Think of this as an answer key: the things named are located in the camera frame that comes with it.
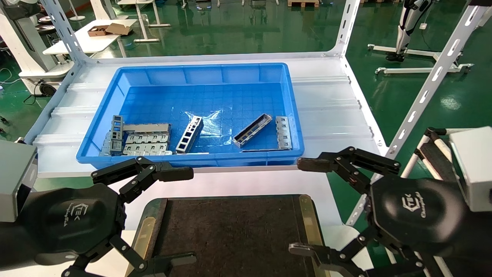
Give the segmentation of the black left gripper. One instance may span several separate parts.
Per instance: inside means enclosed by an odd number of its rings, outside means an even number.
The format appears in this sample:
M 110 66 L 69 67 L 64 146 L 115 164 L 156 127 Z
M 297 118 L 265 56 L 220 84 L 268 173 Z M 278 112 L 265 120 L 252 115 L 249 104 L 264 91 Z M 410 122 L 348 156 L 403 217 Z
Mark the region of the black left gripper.
M 89 258 L 96 261 L 112 247 L 133 267 L 129 277 L 168 277 L 175 266 L 196 262 L 194 252 L 143 260 L 120 237 L 124 203 L 133 202 L 156 181 L 193 179 L 193 168 L 138 156 L 96 170 L 91 177 L 95 185 L 89 188 L 30 193 L 16 221 L 1 223 L 1 266 L 53 266 L 78 257 L 62 277 L 98 277 L 85 271 Z M 119 195 L 107 187 L 128 178 Z

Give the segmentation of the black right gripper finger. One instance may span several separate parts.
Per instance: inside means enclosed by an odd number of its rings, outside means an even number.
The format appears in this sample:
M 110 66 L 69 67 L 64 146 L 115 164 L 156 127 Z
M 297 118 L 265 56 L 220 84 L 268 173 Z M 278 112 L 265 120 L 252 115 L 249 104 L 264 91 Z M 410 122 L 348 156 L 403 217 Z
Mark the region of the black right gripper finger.
M 355 147 L 347 147 L 339 152 L 322 152 L 317 158 L 299 158 L 297 168 L 305 172 L 335 172 L 355 191 L 367 194 L 371 179 L 359 171 L 360 168 L 378 175 L 397 175 L 400 163 L 383 156 Z
M 289 252 L 313 258 L 322 269 L 341 274 L 343 277 L 411 277 L 423 272 L 425 265 L 409 248 L 402 248 L 405 260 L 379 268 L 362 270 L 353 258 L 372 240 L 380 241 L 380 233 L 374 227 L 366 228 L 357 238 L 338 251 L 324 245 L 291 243 Z

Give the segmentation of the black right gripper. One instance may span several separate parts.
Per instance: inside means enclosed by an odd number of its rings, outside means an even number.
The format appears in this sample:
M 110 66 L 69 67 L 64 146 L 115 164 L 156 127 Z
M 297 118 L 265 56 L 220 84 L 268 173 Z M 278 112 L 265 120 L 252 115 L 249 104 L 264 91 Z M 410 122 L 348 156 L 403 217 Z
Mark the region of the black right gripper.
M 385 176 L 370 187 L 374 223 L 391 246 L 491 261 L 491 212 L 473 212 L 457 183 Z

